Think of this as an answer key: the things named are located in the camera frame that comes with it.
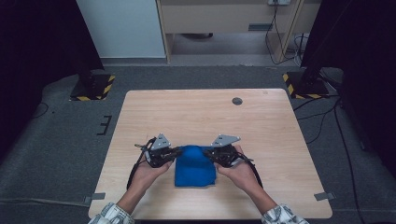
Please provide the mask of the white panel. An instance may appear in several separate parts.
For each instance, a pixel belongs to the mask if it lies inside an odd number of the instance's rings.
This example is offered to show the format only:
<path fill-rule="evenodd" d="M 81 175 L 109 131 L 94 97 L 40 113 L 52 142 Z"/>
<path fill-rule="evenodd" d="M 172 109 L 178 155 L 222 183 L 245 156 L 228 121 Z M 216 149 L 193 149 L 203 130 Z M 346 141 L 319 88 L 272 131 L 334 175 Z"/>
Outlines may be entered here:
<path fill-rule="evenodd" d="M 77 0 L 101 58 L 164 58 L 156 0 Z"/>

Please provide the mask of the light wooden cabinet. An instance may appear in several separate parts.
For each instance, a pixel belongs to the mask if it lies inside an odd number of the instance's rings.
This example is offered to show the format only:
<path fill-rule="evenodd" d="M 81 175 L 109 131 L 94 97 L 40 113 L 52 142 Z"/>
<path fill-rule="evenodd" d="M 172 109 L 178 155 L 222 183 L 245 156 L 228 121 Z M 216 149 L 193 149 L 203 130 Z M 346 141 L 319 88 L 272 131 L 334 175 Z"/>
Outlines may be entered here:
<path fill-rule="evenodd" d="M 156 0 L 165 54 L 171 56 L 175 34 L 247 33 L 250 23 L 272 23 L 266 32 L 275 61 L 286 59 L 296 34 L 311 32 L 322 0 L 291 0 L 269 6 L 268 0 Z"/>

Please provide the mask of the dark curtain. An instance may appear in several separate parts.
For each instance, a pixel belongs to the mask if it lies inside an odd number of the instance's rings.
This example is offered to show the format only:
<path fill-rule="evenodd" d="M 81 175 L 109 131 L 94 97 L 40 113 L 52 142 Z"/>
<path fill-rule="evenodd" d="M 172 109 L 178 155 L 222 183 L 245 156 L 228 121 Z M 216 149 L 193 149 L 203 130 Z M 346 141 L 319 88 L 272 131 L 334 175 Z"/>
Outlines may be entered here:
<path fill-rule="evenodd" d="M 77 0 L 0 0 L 0 163 L 47 85 L 102 67 Z"/>
<path fill-rule="evenodd" d="M 343 71 L 346 111 L 396 178 L 396 0 L 321 0 L 303 67 Z"/>

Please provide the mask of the person's right hand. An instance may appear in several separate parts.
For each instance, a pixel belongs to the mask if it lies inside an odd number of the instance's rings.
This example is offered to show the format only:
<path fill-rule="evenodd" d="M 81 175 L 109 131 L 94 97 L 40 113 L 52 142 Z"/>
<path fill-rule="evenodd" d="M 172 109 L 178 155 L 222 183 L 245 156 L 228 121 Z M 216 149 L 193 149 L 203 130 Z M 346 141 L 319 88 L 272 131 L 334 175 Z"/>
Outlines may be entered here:
<path fill-rule="evenodd" d="M 225 168 L 217 163 L 215 167 L 220 174 L 230 178 L 247 195 L 251 196 L 263 193 L 263 188 L 259 185 L 253 170 L 245 161 L 240 161 L 231 168 Z"/>

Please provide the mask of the black stand base yellow stripes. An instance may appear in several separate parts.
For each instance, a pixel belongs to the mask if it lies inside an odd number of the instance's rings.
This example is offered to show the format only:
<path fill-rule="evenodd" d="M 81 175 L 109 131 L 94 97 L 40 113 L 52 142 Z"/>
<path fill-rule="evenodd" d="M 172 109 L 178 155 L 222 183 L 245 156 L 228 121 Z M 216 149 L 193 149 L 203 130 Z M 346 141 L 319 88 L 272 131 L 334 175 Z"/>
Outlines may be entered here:
<path fill-rule="evenodd" d="M 304 72 L 287 72 L 282 77 L 292 99 L 318 99 L 329 96 L 324 82 L 317 77 L 310 77 Z"/>
<path fill-rule="evenodd" d="M 115 77 L 110 74 L 94 75 L 92 72 L 78 75 L 78 82 L 70 94 L 71 101 L 106 99 Z"/>

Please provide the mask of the grey tape piece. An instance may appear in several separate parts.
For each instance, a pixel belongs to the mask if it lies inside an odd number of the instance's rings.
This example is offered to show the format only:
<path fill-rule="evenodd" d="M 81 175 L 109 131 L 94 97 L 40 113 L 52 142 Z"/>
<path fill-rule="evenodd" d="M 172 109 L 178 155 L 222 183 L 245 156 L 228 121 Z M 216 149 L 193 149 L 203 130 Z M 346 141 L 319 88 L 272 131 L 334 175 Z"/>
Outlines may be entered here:
<path fill-rule="evenodd" d="M 333 200 L 336 198 L 336 196 L 332 192 L 321 192 L 317 193 L 314 195 L 315 199 L 317 201 L 323 201 L 323 200 Z"/>
<path fill-rule="evenodd" d="M 91 205 L 92 201 L 103 200 L 105 197 L 106 197 L 106 194 L 104 192 L 93 193 L 91 196 L 86 196 L 83 199 L 83 203 L 86 205 Z"/>

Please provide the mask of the person's left hand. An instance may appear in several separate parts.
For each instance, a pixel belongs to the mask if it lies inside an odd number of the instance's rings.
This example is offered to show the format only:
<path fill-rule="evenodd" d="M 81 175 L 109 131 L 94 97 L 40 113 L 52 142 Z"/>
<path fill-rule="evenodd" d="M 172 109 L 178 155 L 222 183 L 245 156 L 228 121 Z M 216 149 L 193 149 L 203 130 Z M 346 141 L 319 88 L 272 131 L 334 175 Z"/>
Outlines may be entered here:
<path fill-rule="evenodd" d="M 128 190 L 131 192 L 145 193 L 160 175 L 168 171 L 171 165 L 172 162 L 169 161 L 159 168 L 153 168 L 146 161 L 146 157 L 143 157 L 138 163 Z"/>

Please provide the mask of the blue cloth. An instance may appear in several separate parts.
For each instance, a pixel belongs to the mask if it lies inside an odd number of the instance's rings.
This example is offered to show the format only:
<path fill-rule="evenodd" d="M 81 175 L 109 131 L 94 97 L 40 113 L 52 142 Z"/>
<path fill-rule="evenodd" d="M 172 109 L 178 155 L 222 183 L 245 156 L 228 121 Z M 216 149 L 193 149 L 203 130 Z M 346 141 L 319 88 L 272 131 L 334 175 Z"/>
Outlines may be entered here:
<path fill-rule="evenodd" d="M 213 162 L 205 155 L 207 147 L 183 146 L 176 160 L 175 186 L 204 188 L 214 185 L 217 174 Z"/>

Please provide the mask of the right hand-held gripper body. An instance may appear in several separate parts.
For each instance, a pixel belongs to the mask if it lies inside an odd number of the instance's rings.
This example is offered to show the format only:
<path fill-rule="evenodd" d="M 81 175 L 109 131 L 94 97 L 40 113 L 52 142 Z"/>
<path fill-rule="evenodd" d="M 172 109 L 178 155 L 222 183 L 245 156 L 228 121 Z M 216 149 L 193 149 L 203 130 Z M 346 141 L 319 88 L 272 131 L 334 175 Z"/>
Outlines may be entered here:
<path fill-rule="evenodd" d="M 239 155 L 233 146 L 233 143 L 239 140 L 239 136 L 219 134 L 218 137 L 212 142 L 211 146 L 218 149 L 218 153 L 212 156 L 220 157 L 223 160 L 221 166 L 230 168 L 236 164 L 236 161 L 239 159 Z"/>

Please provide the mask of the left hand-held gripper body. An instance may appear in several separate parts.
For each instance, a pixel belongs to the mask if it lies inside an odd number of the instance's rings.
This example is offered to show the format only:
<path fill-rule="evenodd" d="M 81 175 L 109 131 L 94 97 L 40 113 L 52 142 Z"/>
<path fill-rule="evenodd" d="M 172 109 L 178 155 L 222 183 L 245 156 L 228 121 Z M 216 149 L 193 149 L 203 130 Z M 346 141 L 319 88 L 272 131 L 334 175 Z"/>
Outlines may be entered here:
<path fill-rule="evenodd" d="M 159 168 L 169 162 L 171 143 L 163 133 L 149 139 L 145 145 L 135 144 L 135 146 L 141 149 L 141 154 L 136 164 L 142 162 L 142 157 L 146 158 L 146 162 L 152 168 Z"/>

